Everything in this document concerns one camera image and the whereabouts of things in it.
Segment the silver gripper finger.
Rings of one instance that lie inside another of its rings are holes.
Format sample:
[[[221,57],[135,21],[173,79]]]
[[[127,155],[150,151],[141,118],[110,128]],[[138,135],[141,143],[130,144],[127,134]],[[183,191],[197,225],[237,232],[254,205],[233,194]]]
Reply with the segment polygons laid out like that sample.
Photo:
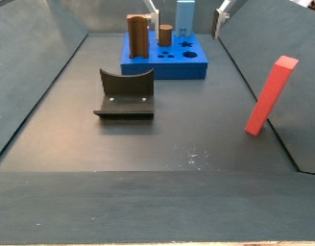
[[[230,9],[237,0],[225,0],[221,7],[214,12],[212,36],[214,39],[220,38],[220,32],[225,22],[230,19]]]
[[[154,24],[154,30],[155,30],[155,39],[159,39],[161,36],[161,12],[155,8],[153,0],[143,0],[146,7],[150,11],[150,20]]]

